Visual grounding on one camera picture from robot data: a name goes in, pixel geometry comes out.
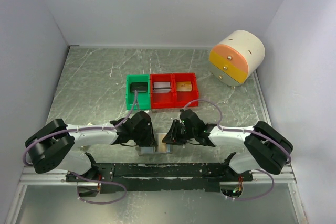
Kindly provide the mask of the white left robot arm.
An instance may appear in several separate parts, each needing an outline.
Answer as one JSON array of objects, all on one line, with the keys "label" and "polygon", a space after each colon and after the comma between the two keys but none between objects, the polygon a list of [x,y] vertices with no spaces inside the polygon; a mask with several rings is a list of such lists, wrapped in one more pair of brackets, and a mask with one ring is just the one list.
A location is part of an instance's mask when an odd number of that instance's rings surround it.
[{"label": "white left robot arm", "polygon": [[151,117],[139,111],[128,118],[105,125],[79,126],[55,119],[25,142],[35,172],[63,169],[79,174],[85,181],[97,178],[93,157],[81,150],[93,145],[121,145],[132,140],[138,147],[156,147]]}]

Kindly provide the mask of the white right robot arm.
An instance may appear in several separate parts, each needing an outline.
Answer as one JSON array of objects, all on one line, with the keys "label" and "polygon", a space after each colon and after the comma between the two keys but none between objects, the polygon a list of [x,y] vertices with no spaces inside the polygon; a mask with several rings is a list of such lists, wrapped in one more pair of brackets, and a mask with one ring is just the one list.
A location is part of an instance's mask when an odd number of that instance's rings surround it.
[{"label": "white right robot arm", "polygon": [[245,147],[244,153],[232,154],[228,165],[223,167],[223,176],[230,181],[241,173],[263,169],[278,175],[291,162],[293,145],[264,121],[248,127],[223,127],[204,123],[192,110],[184,110],[179,120],[172,122],[162,142],[169,145],[185,145],[190,140],[202,146]]}]

